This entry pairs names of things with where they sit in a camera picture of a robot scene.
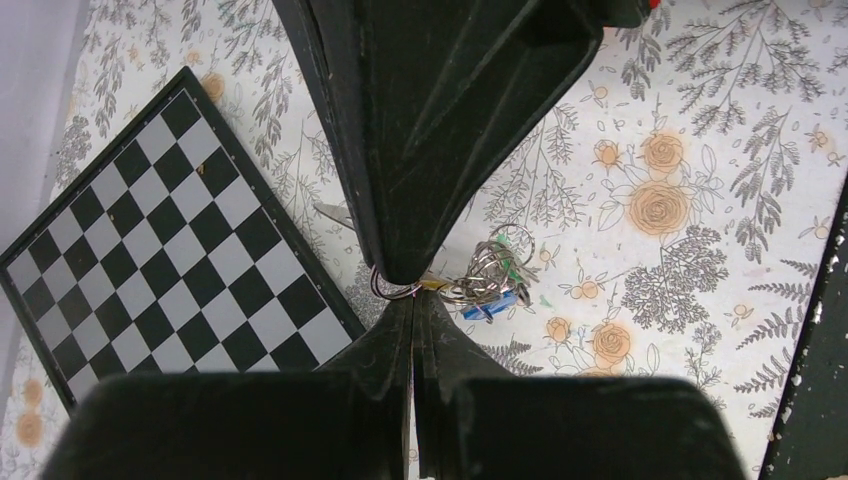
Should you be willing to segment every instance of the chessboard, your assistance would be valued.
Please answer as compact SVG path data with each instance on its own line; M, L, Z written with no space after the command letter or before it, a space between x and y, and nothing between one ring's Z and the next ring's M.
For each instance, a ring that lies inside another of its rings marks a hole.
M311 370L364 332L187 67L0 282L69 408L110 375Z

